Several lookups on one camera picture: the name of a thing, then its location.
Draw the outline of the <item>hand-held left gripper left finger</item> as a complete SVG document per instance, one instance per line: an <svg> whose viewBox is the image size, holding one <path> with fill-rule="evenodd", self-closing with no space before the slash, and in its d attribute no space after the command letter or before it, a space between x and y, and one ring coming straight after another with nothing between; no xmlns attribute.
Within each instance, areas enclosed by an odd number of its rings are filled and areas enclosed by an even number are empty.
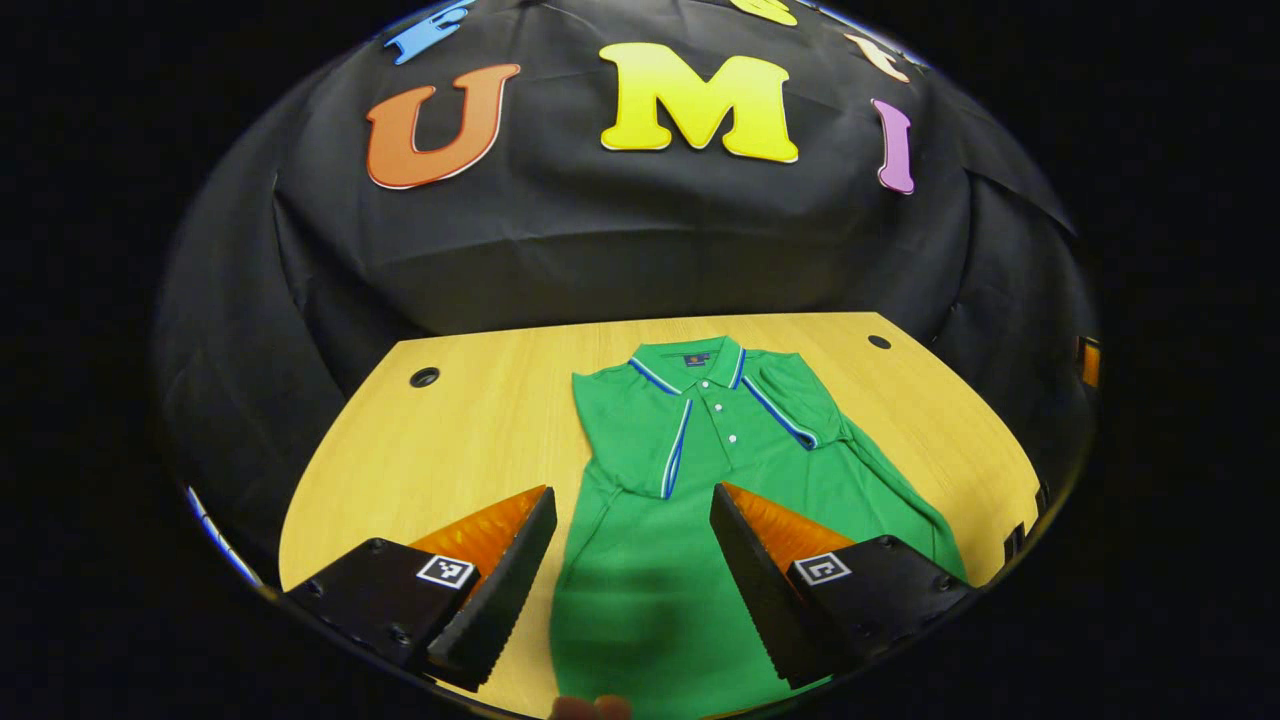
<svg viewBox="0 0 1280 720"><path fill-rule="evenodd" d="M556 493L535 486L411 544L367 538L287 598L380 664L476 691L515 629L556 527Z"/></svg>

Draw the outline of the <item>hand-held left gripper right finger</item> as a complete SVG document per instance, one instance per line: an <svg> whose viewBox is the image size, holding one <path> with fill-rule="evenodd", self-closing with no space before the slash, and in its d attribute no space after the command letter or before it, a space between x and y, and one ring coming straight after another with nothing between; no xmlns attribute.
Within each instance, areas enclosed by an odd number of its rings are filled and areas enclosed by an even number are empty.
<svg viewBox="0 0 1280 720"><path fill-rule="evenodd" d="M730 483L710 527L777 675L858 673L970 606L978 591L896 536L854 542Z"/></svg>

